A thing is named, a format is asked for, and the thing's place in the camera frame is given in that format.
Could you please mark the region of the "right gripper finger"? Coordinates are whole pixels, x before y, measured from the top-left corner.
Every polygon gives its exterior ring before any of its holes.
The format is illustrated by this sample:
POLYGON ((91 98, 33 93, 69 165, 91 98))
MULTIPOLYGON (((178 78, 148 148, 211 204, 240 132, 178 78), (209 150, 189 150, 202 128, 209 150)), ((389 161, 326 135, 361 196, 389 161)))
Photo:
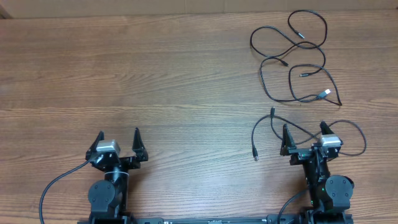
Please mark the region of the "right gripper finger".
POLYGON ((322 121, 320 123, 320 129, 322 135, 334 134, 334 132, 330 129, 329 125, 327 125, 325 121, 322 121))
POLYGON ((296 145, 292 138, 292 135, 288 129, 287 124, 282 127, 282 144, 280 147, 281 156, 289 156, 296 150, 296 145))

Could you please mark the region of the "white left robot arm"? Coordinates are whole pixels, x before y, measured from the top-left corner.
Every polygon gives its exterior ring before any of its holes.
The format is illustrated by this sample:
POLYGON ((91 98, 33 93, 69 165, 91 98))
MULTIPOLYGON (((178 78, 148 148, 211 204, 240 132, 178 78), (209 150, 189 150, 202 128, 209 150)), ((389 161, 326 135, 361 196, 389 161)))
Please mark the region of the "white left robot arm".
POLYGON ((121 157, 116 140, 105 140, 100 131, 86 152, 85 159, 104 173, 104 179, 95 182, 88 191, 91 204, 90 223, 136 223, 127 210, 129 171, 139 169, 149 159, 139 128, 135 129, 133 156, 121 157))

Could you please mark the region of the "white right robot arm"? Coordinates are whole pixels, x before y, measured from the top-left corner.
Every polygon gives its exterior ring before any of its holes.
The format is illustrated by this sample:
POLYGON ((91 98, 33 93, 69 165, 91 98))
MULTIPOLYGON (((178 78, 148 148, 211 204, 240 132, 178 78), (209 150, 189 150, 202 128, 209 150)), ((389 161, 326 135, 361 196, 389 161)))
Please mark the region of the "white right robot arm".
POLYGON ((309 193, 312 206, 301 209, 291 223, 353 223, 350 208, 354 183, 347 176, 331 175, 327 162, 338 157, 342 140, 328 127, 320 123, 319 140, 310 148, 299 149, 286 124, 283 125, 280 155, 290 156, 290 165, 304 169, 307 189, 290 198, 281 208, 277 222, 280 223, 286 206, 305 193, 309 193))

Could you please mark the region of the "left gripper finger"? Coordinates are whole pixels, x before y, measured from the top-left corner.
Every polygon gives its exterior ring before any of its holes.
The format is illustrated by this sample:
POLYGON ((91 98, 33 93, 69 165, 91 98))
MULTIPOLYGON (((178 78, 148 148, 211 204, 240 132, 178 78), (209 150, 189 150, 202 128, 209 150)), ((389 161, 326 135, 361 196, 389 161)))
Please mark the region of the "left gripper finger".
POLYGON ((85 159, 86 159, 87 161, 89 161, 89 160, 91 159, 92 155, 95 154, 95 153, 97 152, 97 150, 96 150, 97 145, 98 145, 98 143, 99 143, 100 141, 102 141, 102 140, 104 140, 104 132, 103 132, 103 131, 100 131, 100 132, 98 133, 96 139, 94 140, 94 142, 92 143, 92 145, 89 147, 89 149, 88 149, 87 152, 86 152, 85 159))
POLYGON ((139 128, 135 129, 132 150, 136 154, 136 159, 139 162, 148 161, 149 156, 141 138, 139 128))

